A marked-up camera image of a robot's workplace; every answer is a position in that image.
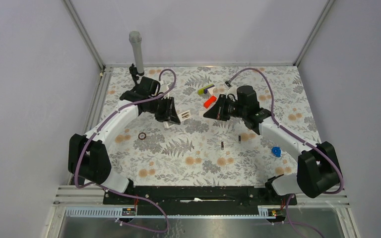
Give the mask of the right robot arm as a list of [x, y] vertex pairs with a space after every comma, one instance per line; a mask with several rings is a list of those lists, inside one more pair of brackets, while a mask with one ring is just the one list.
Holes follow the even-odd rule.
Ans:
[[342, 190], [342, 173], [334, 147], [327, 141], [309, 142], [285, 129], [270, 110], [260, 107], [251, 86], [239, 87], [236, 95], [219, 95], [203, 117], [220, 121], [240, 118], [248, 129], [276, 143], [296, 160], [295, 174], [280, 175], [267, 181], [264, 192], [267, 202], [277, 204], [285, 195], [298, 193], [316, 198], [323, 193], [329, 194], [336, 185], [340, 186], [337, 192]]

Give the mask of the white remote control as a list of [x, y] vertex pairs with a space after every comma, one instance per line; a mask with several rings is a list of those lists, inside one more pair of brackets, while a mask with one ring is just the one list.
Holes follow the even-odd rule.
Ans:
[[170, 121], [163, 122], [165, 128], [171, 128], [175, 125], [180, 125], [182, 122], [191, 118], [191, 111], [186, 110], [181, 113], [178, 113], [176, 116], [173, 116], [173, 119]]

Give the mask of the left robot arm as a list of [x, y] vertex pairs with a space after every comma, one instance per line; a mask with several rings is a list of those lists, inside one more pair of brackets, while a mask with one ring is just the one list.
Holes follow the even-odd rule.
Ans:
[[142, 113], [154, 114], [158, 122], [180, 124], [174, 97], [170, 91], [175, 83], [142, 77], [140, 82], [121, 94], [116, 107], [84, 135], [74, 134], [69, 140], [68, 171], [74, 180], [82, 177], [90, 182], [115, 191], [115, 198], [130, 203], [134, 191], [128, 187], [129, 179], [112, 168], [108, 148], [121, 131]]

